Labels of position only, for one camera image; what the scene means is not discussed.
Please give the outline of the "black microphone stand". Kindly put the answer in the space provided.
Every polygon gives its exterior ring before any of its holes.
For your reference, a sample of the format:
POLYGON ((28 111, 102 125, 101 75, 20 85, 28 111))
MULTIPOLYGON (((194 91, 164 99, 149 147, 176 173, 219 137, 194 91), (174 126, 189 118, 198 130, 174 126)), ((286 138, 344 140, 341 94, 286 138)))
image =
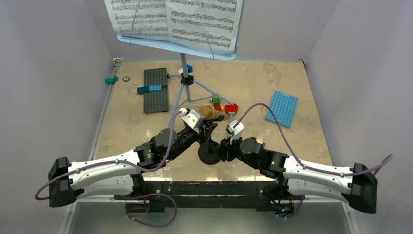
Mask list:
MULTIPOLYGON (((218 126, 218 122, 211 120, 204 120, 202 124, 213 124, 213 131, 218 126)), ((221 161, 219 157, 220 144, 212 139, 198 148, 198 157, 206 165, 214 165, 221 161)))

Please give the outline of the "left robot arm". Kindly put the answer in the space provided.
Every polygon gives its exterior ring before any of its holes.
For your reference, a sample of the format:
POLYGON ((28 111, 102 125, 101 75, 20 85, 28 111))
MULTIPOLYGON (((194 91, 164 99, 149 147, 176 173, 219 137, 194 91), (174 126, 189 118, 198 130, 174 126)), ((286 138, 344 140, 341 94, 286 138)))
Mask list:
POLYGON ((145 194, 144 184, 138 182, 141 173, 152 172, 165 156, 172 161, 195 142, 207 142, 216 126, 202 124, 195 131, 184 125, 179 132, 165 128, 150 141, 108 158, 83 162, 58 158, 48 173, 49 206, 63 207, 95 195, 140 199, 145 194))

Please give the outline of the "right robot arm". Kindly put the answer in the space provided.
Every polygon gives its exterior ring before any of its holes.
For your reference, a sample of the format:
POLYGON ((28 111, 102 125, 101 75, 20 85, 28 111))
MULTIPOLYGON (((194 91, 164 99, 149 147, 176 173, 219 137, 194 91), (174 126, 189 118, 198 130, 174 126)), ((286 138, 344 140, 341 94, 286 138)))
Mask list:
POLYGON ((266 149, 253 137, 223 139, 218 152, 222 161, 237 159, 261 175, 278 180, 273 191, 279 198, 314 195, 347 202, 360 212, 377 212, 378 179, 364 164, 334 167, 297 162, 286 153, 266 149))

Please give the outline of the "gold microphone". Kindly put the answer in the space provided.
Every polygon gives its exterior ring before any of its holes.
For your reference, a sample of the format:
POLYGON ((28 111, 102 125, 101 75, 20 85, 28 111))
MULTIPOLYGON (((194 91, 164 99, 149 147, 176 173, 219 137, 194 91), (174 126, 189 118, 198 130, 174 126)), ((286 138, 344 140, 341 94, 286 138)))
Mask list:
POLYGON ((220 121, 228 121, 230 119, 228 114, 226 114, 223 111, 218 111, 214 109, 214 107, 209 104, 201 105, 198 108, 198 111, 200 112, 200 114, 202 114, 205 117, 205 120, 220 122, 220 121))

